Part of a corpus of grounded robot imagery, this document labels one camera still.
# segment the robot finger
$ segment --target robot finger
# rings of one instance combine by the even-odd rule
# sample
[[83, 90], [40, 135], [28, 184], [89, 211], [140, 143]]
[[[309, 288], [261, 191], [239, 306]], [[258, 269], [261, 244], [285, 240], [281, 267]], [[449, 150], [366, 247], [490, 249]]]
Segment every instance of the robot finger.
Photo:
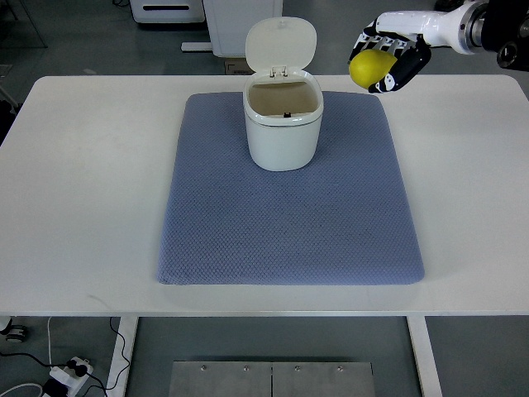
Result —
[[401, 89], [421, 71], [430, 58], [430, 46], [419, 36], [416, 45], [405, 50], [384, 78], [369, 87], [369, 92], [387, 93]]

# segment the table leg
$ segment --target table leg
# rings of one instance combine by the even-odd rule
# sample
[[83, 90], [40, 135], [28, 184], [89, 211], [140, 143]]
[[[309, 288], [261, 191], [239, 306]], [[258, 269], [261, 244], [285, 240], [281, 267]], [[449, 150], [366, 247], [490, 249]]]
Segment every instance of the table leg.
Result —
[[428, 335], [427, 321], [424, 316], [407, 316], [407, 327], [412, 339], [422, 395], [423, 397], [442, 397], [441, 384]]
[[[126, 367], [127, 362], [123, 356], [125, 356], [129, 361], [132, 360], [132, 349], [134, 348], [137, 326], [138, 317], [121, 317], [117, 331], [123, 335], [126, 343], [125, 348], [123, 348], [123, 340], [119, 335], [117, 335], [116, 345], [114, 346], [114, 354], [112, 356], [112, 363], [110, 365], [110, 372], [108, 374], [107, 388], [112, 388], [116, 384], [116, 378], [123, 368]], [[126, 383], [128, 381], [130, 369], [130, 367], [126, 368], [119, 375], [116, 387], [107, 392], [108, 397], [125, 397]]]

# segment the trash bin lid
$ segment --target trash bin lid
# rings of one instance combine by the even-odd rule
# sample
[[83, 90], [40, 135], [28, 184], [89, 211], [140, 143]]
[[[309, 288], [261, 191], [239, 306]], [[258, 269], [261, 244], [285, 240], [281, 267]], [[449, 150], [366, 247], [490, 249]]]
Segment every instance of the trash bin lid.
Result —
[[303, 69], [316, 51], [316, 29], [301, 18], [276, 17], [257, 22], [246, 37], [246, 62], [256, 72], [273, 66]]

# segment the concrete floor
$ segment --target concrete floor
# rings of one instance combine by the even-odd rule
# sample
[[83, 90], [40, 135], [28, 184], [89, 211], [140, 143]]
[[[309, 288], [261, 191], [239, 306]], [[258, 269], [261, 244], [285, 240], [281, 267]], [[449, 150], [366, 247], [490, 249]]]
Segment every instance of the concrete floor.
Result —
[[[223, 59], [180, 51], [182, 42], [209, 41], [205, 24], [140, 26], [129, 7], [115, 7], [112, 0], [26, 0], [48, 45], [41, 48], [19, 2], [10, 3], [20, 20], [14, 21], [5, 7], [0, 10], [0, 65], [12, 65], [0, 84], [20, 103], [46, 75], [224, 74]], [[364, 26], [382, 12], [431, 9], [433, 3], [284, 0], [284, 15], [307, 19], [317, 29], [317, 52], [307, 71], [347, 74], [347, 59]], [[502, 70], [487, 53], [434, 50], [422, 73], [508, 74], [529, 94], [529, 74]], [[47, 318], [19, 320], [31, 327], [27, 342], [0, 340], [0, 352], [32, 352], [45, 361]], [[527, 395], [528, 318], [429, 318], [427, 323], [445, 396]], [[50, 324], [53, 356], [89, 358], [105, 383], [115, 341], [107, 318], [54, 318]], [[377, 396], [420, 395], [402, 318], [145, 318], [138, 328], [127, 395], [167, 395], [172, 361], [198, 356], [371, 361]], [[23, 382], [43, 384], [47, 374], [20, 357], [1, 358], [0, 394]], [[9, 397], [30, 395], [36, 390], [15, 390]], [[91, 389], [91, 395], [102, 393]]]

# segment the lemon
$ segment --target lemon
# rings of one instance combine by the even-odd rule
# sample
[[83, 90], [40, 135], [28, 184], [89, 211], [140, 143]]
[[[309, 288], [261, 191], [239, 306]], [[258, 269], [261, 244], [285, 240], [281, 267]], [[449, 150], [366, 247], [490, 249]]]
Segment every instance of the lemon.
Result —
[[369, 88], [388, 74], [397, 62], [393, 54], [381, 50], [364, 50], [349, 63], [349, 75], [362, 88]]

